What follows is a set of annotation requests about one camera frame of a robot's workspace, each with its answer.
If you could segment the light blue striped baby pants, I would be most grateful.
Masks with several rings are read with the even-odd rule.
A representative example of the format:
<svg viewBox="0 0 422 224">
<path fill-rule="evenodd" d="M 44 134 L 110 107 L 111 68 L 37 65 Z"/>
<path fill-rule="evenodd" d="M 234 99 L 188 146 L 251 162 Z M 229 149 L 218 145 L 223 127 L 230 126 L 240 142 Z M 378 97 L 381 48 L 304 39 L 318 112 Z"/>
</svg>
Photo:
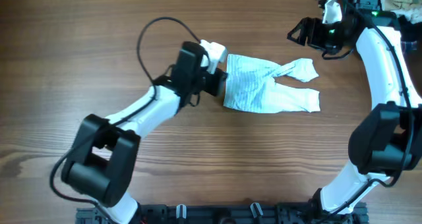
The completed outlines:
<svg viewBox="0 0 422 224">
<path fill-rule="evenodd" d="M 318 77 L 313 60 L 300 58 L 279 65 L 272 61 L 230 54 L 227 58 L 224 106 L 251 113 L 320 111 L 320 92 L 310 88 L 292 88 L 277 83 L 288 76 L 300 82 Z"/>
</svg>

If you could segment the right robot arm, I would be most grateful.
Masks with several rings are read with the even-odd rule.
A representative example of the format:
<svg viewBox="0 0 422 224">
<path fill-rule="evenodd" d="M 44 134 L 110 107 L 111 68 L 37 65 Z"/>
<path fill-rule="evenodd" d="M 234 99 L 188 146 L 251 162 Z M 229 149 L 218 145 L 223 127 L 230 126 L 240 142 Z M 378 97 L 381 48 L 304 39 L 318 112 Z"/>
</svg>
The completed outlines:
<svg viewBox="0 0 422 224">
<path fill-rule="evenodd" d="M 344 222 L 374 187 L 393 187 L 421 159 L 421 98 L 402 52 L 400 21 L 380 0 L 318 0 L 321 18 L 303 18 L 287 38 L 327 61 L 357 52 L 371 92 L 371 112 L 352 132 L 349 159 L 303 210 L 308 223 Z"/>
</svg>

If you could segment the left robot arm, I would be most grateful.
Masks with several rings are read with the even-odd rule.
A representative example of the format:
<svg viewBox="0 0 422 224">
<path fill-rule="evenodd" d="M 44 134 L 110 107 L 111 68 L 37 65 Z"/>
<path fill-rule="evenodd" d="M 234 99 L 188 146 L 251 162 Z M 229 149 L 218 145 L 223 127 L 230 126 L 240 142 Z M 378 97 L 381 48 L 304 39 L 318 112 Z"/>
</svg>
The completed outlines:
<svg viewBox="0 0 422 224">
<path fill-rule="evenodd" d="M 227 78 L 218 65 L 226 57 L 218 43 L 184 42 L 171 72 L 155 79 L 144 96 L 105 118 L 84 118 L 61 172 L 61 180 L 93 204 L 77 210 L 76 223 L 166 221 L 166 208 L 144 208 L 128 192 L 140 142 L 192 104 L 192 96 L 217 96 Z"/>
</svg>

